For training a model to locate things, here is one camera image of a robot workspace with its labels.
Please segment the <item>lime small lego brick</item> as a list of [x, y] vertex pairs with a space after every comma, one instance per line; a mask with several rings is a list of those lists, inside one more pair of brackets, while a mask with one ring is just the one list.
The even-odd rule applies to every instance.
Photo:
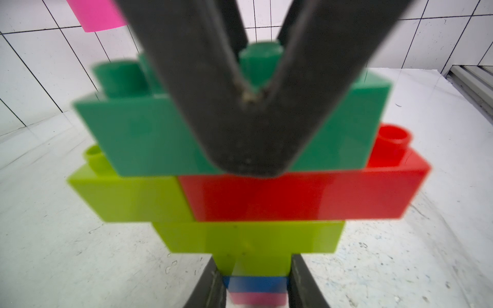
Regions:
[[68, 184], [104, 222], [195, 220], [177, 177], [121, 177], [98, 145], [83, 157], [86, 164], [68, 178]]
[[213, 254], [223, 276], [287, 277], [291, 270], [291, 254]]

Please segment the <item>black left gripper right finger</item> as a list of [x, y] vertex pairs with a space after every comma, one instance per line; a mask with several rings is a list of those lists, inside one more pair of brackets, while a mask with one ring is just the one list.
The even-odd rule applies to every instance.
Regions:
[[288, 305], [289, 308], [330, 308], [300, 254], [291, 257]]

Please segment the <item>blue small lego brick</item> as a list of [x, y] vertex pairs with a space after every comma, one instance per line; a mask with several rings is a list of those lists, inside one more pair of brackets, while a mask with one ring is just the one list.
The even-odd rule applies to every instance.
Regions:
[[233, 293], [286, 293], [287, 277], [224, 276], [225, 287]]

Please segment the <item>dark green lego brick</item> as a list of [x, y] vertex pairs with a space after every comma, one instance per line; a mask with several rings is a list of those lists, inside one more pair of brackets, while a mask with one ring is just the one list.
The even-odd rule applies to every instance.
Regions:
[[[217, 175], [144, 57], [93, 69], [101, 85], [74, 103], [122, 177]], [[363, 71], [290, 167], [292, 172], [362, 169], [376, 140], [390, 81]]]

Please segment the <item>red lego brick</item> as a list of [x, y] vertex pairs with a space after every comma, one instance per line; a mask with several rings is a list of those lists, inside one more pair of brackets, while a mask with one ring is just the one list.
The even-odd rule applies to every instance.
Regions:
[[398, 219], [430, 172], [404, 128], [383, 124], [363, 169], [287, 173], [278, 178], [181, 176], [200, 222]]

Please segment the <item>pink small lego brick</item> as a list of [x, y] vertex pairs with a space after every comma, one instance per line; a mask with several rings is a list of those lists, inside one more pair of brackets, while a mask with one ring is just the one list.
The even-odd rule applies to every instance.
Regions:
[[286, 293], [229, 293], [237, 305], [284, 306], [288, 303]]

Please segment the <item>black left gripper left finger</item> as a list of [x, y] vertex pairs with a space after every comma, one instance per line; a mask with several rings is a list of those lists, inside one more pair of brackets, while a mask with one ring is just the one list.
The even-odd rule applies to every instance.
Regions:
[[183, 308], [226, 308], [227, 289], [213, 258], [209, 260]]

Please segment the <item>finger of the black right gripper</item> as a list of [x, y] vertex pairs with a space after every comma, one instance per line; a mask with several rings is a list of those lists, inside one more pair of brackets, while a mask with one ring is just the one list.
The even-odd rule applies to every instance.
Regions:
[[255, 91], [219, 1], [118, 1], [206, 157], [240, 176], [278, 177], [298, 158], [410, 5], [293, 1], [284, 53]]

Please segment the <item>lime long lego brick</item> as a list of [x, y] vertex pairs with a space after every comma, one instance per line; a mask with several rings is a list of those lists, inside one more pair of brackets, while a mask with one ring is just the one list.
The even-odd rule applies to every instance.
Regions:
[[169, 251], [181, 254], [333, 253], [345, 222], [153, 223]]

